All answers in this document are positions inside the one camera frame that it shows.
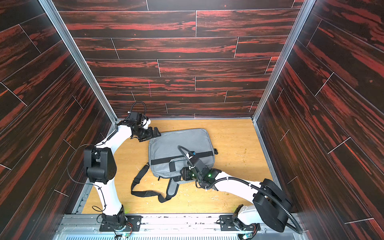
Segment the grey zippered laptop bag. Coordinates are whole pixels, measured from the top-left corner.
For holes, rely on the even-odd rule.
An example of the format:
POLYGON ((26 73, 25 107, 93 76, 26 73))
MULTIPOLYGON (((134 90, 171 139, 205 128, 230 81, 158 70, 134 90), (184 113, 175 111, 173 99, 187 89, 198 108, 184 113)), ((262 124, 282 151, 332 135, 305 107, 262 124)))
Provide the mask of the grey zippered laptop bag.
POLYGON ((157 197, 160 203, 172 199, 178 192, 179 185, 192 181, 183 181, 181 170, 192 167, 187 153, 195 152, 199 158, 213 168, 215 156, 219 154, 214 148, 209 133, 205 129, 189 129, 162 133, 158 138, 150 140, 149 161, 139 171, 131 185, 131 194, 140 198, 157 197), (168 179, 166 196, 156 191, 135 191, 144 175, 151 170, 158 179, 168 179))

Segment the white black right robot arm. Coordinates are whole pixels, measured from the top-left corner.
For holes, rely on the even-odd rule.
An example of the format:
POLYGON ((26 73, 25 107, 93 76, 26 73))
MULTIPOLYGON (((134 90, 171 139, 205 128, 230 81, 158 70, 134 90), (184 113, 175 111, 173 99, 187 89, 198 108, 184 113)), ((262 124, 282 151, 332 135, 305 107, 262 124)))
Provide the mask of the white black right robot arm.
POLYGON ((297 234, 303 233, 291 212, 293 204, 271 180, 250 182, 218 169, 205 168, 198 172, 192 167, 183 168, 181 176, 182 180, 195 181, 197 186, 204 190, 230 193, 250 202, 250 206, 239 205, 231 217, 231 222, 237 230, 244 231, 248 226, 263 223, 279 233, 284 232, 286 227, 297 234))

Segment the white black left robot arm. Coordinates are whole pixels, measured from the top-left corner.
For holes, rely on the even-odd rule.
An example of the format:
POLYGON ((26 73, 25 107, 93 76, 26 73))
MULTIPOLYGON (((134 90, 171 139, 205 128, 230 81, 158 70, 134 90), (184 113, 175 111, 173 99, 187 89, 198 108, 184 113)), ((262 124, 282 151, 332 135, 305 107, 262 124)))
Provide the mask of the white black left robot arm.
POLYGON ((101 200, 103 223, 112 225, 117 230, 127 225, 124 206, 119 200, 115 186, 117 173, 115 152, 131 137, 143 142, 160 136, 158 128, 120 125, 100 143, 85 148, 84 168, 86 176, 96 188, 101 200))

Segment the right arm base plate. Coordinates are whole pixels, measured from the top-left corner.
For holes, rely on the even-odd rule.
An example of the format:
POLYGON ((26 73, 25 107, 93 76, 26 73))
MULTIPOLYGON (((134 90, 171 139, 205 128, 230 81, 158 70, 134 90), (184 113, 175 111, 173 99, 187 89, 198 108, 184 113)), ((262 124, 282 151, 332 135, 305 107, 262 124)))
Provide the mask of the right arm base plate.
POLYGON ((245 225, 233 215, 220 215, 216 224, 220 225, 221 231, 256 231, 258 232, 261 227, 260 224, 245 225))

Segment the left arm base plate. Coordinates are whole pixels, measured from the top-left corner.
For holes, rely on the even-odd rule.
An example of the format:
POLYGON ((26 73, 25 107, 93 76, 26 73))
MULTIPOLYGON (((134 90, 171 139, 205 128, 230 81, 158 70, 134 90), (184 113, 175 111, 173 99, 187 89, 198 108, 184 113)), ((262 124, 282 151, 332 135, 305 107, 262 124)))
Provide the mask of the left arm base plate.
POLYGON ((138 232, 141 227, 142 216, 125 215, 124 218, 118 220, 113 217, 112 220, 102 220, 100 232, 138 232))

